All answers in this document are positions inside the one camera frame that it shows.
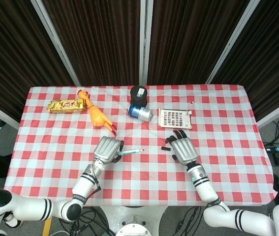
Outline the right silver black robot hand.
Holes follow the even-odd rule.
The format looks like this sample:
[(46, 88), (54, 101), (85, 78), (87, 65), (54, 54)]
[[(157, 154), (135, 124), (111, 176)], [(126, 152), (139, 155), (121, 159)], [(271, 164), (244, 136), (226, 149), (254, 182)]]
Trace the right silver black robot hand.
[(165, 142), (171, 145), (177, 161), (184, 166), (196, 162), (198, 154), (191, 139), (182, 129), (174, 130), (173, 133), (175, 135), (166, 138)]

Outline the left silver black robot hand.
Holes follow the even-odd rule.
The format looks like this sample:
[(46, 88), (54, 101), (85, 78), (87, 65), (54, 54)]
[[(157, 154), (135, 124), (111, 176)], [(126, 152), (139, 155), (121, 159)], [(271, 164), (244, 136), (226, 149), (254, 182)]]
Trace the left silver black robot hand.
[(93, 156), (95, 159), (102, 161), (105, 165), (109, 163), (117, 163), (122, 158), (121, 155), (117, 155), (117, 152), (121, 151), (123, 147), (124, 141), (103, 136), (95, 148)]

